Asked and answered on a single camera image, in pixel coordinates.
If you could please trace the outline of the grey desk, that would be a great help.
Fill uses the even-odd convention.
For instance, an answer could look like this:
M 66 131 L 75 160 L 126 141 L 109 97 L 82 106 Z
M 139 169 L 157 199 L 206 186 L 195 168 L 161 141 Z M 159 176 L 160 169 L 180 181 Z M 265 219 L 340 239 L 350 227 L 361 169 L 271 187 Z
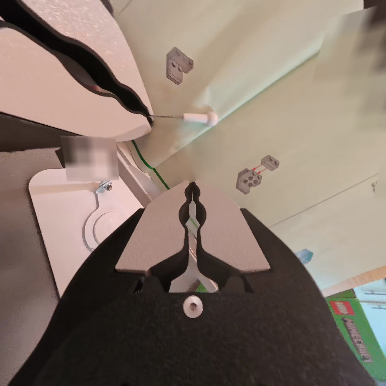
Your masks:
M 64 135 L 1 113 L 1 385 L 66 385 L 45 365 L 89 316 L 79 286 L 59 300 L 27 192 L 36 172 L 60 166 L 50 148 Z

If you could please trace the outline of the green toy brick set box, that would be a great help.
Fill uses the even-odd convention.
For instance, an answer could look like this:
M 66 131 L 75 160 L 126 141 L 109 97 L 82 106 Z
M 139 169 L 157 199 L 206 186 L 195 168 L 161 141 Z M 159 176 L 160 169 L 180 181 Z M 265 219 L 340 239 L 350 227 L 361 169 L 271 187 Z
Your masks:
M 386 383 L 385 278 L 325 289 L 326 302 L 345 341 L 377 385 Z

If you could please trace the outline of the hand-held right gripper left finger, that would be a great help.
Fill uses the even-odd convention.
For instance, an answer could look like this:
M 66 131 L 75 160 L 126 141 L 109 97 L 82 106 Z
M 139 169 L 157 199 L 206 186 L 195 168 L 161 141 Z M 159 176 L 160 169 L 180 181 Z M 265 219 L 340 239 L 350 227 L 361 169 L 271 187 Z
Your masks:
M 181 276 L 188 267 L 191 183 L 183 181 L 144 209 L 115 269 L 146 276 Z

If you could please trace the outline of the pale green instruction booklet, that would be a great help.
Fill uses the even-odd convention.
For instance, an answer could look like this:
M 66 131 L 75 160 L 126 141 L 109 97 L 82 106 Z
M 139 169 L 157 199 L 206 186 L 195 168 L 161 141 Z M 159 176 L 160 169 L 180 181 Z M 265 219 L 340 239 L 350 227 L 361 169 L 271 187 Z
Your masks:
M 111 1 L 159 115 L 127 142 L 162 189 L 202 180 L 319 287 L 385 266 L 385 26 L 366 1 Z

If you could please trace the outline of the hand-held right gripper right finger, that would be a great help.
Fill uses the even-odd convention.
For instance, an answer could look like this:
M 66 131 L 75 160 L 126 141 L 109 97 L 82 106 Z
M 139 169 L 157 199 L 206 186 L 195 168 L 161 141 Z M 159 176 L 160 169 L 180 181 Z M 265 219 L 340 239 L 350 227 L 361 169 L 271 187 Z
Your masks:
M 209 257 L 240 273 L 268 271 L 270 265 L 239 206 L 204 181 L 195 181 L 197 240 Z

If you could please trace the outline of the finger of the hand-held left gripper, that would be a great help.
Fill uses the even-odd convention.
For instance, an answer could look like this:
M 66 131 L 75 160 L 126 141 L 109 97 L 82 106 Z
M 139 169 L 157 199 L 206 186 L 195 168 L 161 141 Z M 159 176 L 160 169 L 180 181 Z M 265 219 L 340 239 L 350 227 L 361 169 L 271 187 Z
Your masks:
M 146 117 L 86 89 L 55 55 L 3 20 L 0 91 L 1 113 L 81 136 L 130 141 L 152 130 Z
M 108 1 L 1 1 L 1 17 L 45 49 L 76 63 L 97 93 L 150 115 L 133 54 Z

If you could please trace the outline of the wire page holder white tip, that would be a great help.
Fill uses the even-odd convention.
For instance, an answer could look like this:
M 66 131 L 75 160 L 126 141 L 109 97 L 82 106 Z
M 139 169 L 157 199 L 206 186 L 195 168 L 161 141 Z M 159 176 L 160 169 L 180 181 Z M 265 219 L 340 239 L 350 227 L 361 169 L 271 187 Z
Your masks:
M 214 127 L 218 124 L 218 115 L 214 112 L 202 113 L 184 113 L 182 115 L 150 115 L 151 118 L 179 119 L 186 123 L 197 123 L 206 127 Z

